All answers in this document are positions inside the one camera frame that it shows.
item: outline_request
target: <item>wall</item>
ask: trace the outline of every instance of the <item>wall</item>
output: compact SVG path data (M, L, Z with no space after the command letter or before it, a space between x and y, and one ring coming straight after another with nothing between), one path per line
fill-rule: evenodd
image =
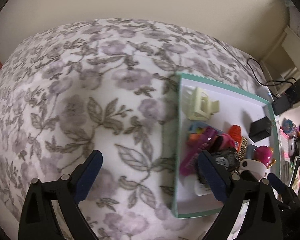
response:
M288 11L283 0L10 0L0 13L0 60L37 32L110 17L174 23L259 59L280 36Z

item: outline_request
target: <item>floral fabric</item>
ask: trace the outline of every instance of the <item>floral fabric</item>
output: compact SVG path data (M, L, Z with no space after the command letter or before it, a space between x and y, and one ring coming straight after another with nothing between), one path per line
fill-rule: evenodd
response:
M202 33L136 19L77 22L25 39L0 70L0 198L18 220L32 178L56 180L98 149L104 164L79 207L100 240L201 239L216 216L181 220L169 209L176 73L254 93L247 57Z

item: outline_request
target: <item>white furniture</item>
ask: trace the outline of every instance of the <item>white furniture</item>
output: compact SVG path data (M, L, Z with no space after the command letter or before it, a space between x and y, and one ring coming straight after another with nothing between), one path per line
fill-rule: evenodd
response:
M294 33L289 26L287 26L282 33L281 37L278 39L276 44L272 47L272 49L268 52L268 54L261 60L260 64L265 71L265 75L268 76L268 80L272 80L271 75L268 71L269 64L267 60L271 55L276 51L276 49L282 46L284 51L288 54L290 59L292 60L294 66L289 69L285 74L283 74L283 80L288 80L289 78L295 78L296 80L300 79L300 38L296 33ZM284 93L291 84L282 83L275 87L270 87L272 92L274 92L277 96ZM300 106L300 102L296 103L294 107Z

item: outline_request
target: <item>black box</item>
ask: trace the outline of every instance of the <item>black box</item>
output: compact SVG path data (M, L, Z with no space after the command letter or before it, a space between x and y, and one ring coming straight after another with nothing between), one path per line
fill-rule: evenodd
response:
M271 120L265 116L250 125L249 138L253 142L261 141L264 138L271 136Z

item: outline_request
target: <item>cream plastic toy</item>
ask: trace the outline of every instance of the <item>cream plastic toy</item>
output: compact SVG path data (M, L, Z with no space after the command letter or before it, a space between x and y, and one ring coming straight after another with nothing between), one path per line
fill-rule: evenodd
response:
M211 115L219 112L219 101L211 102L207 92L196 87L192 93L188 112L188 119L196 121L207 121Z

